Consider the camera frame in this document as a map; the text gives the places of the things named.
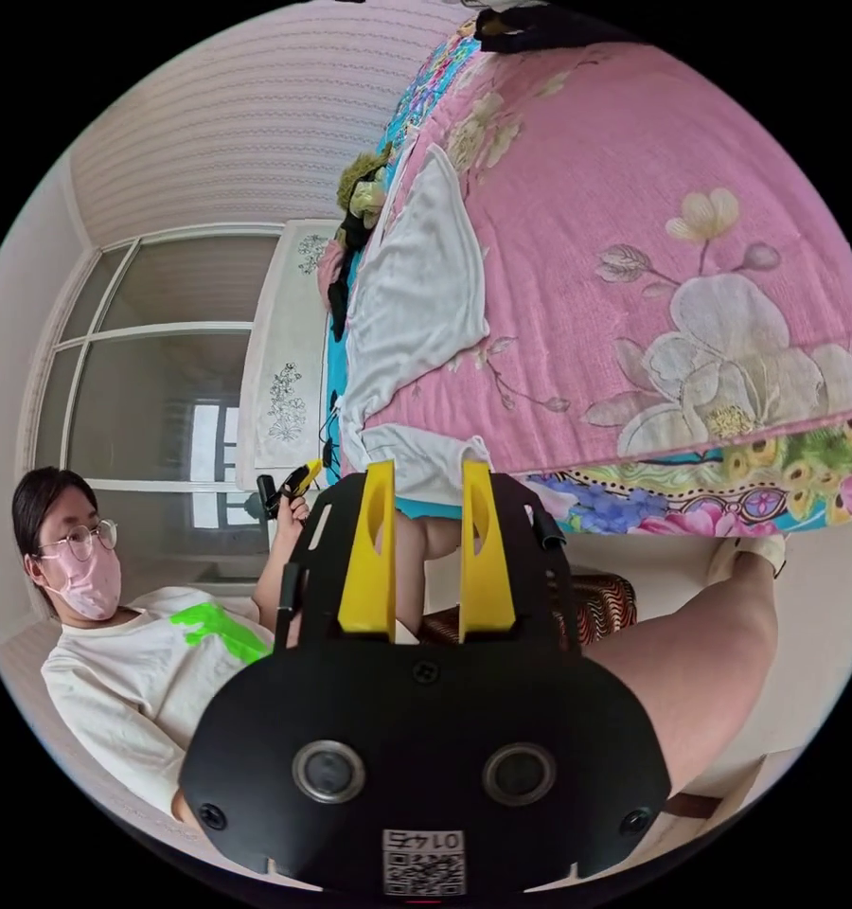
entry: pink face mask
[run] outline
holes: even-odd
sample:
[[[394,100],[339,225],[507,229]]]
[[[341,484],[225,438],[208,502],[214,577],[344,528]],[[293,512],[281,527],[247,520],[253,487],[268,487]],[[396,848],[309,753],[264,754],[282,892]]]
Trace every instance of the pink face mask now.
[[[95,543],[88,560],[79,561],[68,546],[62,546],[52,558],[66,573],[66,583],[60,590],[45,589],[63,597],[83,618],[102,622],[114,615],[120,605],[121,579],[120,560],[113,549]]]

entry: dark hair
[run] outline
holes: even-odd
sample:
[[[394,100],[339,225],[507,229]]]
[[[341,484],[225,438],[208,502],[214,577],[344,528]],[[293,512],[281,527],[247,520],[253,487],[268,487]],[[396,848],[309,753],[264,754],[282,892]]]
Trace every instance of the dark hair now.
[[[39,536],[44,517],[70,487],[79,490],[91,503],[92,508],[98,509],[95,491],[72,471],[62,471],[57,467],[39,467],[29,471],[19,481],[16,491],[12,494],[12,532],[21,556],[40,555]],[[47,591],[39,587],[38,592],[50,606]]]

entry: black background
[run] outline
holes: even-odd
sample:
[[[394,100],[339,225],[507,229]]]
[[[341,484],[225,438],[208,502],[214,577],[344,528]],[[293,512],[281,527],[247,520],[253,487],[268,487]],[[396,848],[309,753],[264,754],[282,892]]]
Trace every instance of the black background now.
[[[74,14],[67,5],[0,5],[0,244],[47,170],[104,108],[171,57],[276,6],[93,4]],[[798,162],[852,244],[852,3],[819,13],[765,3],[655,7],[627,14],[613,4],[580,5],[669,50],[732,95]],[[7,510],[0,523],[9,519],[9,501]],[[825,607],[843,614],[846,603]],[[571,891],[567,904],[587,904],[583,889]],[[715,845],[612,905],[845,902],[846,893],[852,679],[817,738],[753,811]],[[231,904],[106,820],[43,750],[0,681],[0,900],[26,899],[89,909],[108,900]],[[290,893],[282,899],[279,905],[292,903]],[[543,903],[536,895],[525,904]]]

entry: green paint splash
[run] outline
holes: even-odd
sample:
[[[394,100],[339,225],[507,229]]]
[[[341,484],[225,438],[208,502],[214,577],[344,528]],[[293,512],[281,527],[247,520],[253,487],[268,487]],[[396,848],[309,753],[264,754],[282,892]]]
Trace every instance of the green paint splash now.
[[[241,625],[217,603],[197,603],[172,615],[170,622],[173,625],[199,626],[195,631],[186,633],[186,643],[190,647],[196,647],[207,635],[216,634],[230,654],[246,666],[272,652],[272,648],[255,632]]]

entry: pink bedspread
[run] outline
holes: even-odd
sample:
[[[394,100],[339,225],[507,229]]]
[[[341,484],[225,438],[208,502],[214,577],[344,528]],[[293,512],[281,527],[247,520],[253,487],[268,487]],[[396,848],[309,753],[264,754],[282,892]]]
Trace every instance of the pink bedspread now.
[[[367,425],[525,473],[852,414],[852,253],[777,143],[647,46],[475,54],[423,123],[484,250],[488,340]]]

